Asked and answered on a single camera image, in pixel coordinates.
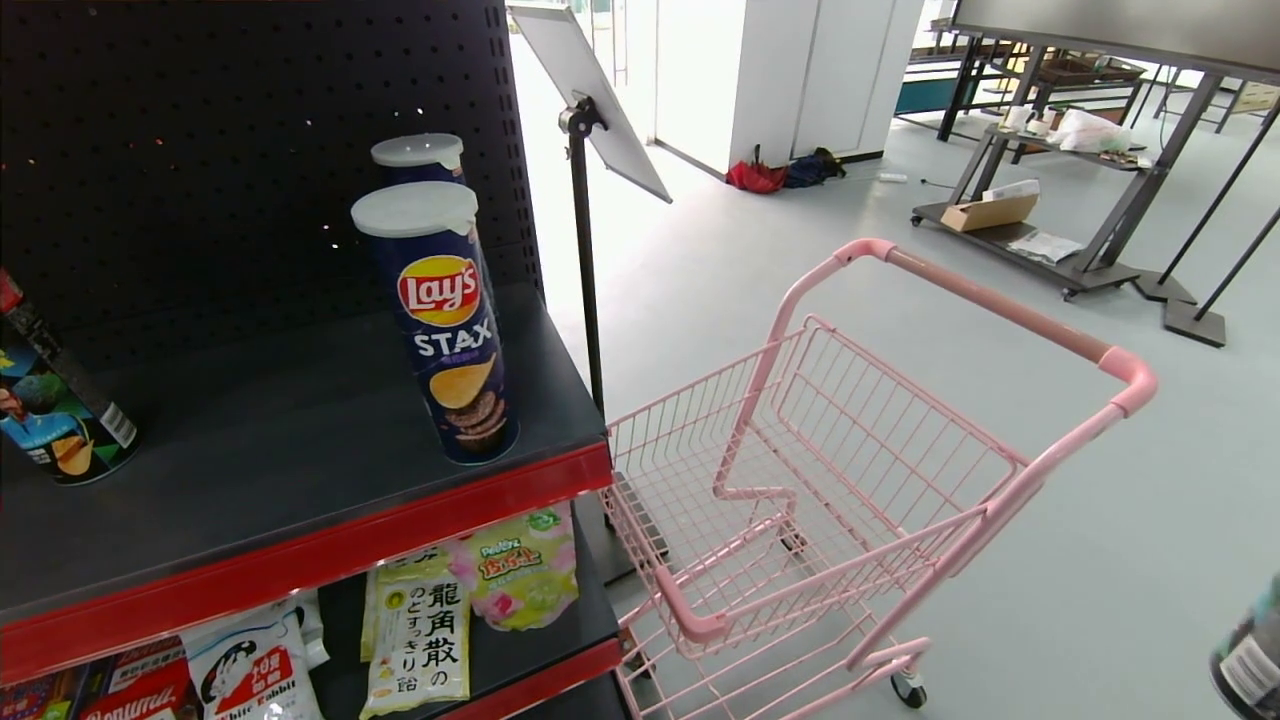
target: green snack bag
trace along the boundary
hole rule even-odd
[[[428,702],[470,700],[471,609],[447,571],[378,582],[374,659],[360,720]]]
[[[378,585],[401,580],[431,579],[448,571],[449,559],[436,547],[411,552],[365,573],[365,616],[360,628],[360,661],[374,659],[378,638]]]
[[[449,573],[471,592],[471,607],[497,630],[545,628],[577,600],[567,501],[495,523],[444,547]]]

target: rolling cart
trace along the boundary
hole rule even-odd
[[[868,255],[1128,387],[1030,460],[820,318],[788,332],[809,290]],[[891,632],[1050,471],[1155,393],[1147,365],[1120,347],[888,241],[850,242],[791,287],[763,347],[609,427],[614,469],[628,482],[602,495],[649,593],[621,620],[617,675],[632,715],[795,719],[883,679],[923,706],[916,664],[932,641]],[[803,680],[780,684],[783,673]],[[680,687],[664,687],[673,679]],[[801,700],[819,682],[838,687]]]

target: wire basket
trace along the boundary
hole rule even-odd
[[[764,388],[749,393],[771,352]],[[667,568],[694,611],[736,614],[727,633],[696,642],[658,603],[690,659],[905,592],[1023,466],[812,315],[776,346],[617,421],[611,442],[627,482],[605,492],[605,507],[650,594],[662,594],[654,574]],[[655,537],[673,548],[666,557]],[[869,560],[831,573],[860,556]]]

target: white cup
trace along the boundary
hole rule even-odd
[[[1036,137],[1048,136],[1050,124],[1044,120],[1032,120],[1027,123],[1027,135],[1033,135]]]
[[[1032,119],[1032,109],[1025,105],[1014,105],[1005,113],[1005,119],[1001,120],[1001,127],[1011,129],[1014,132],[1021,132],[1027,129],[1027,122]]]

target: potato chip graphic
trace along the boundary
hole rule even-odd
[[[65,451],[59,451],[59,443]],[[93,461],[93,443],[76,436],[54,441],[54,454],[58,455],[58,468],[68,475],[83,475]]]
[[[63,460],[64,457],[70,457],[72,455],[74,455],[76,451],[79,450],[81,447],[84,447],[84,438],[72,434],[64,438],[55,439],[54,442],[49,443],[49,446],[54,451],[54,457],[56,457],[58,460]]]
[[[497,355],[477,365],[463,365],[440,370],[431,378],[431,397],[449,410],[461,410],[480,395]]]

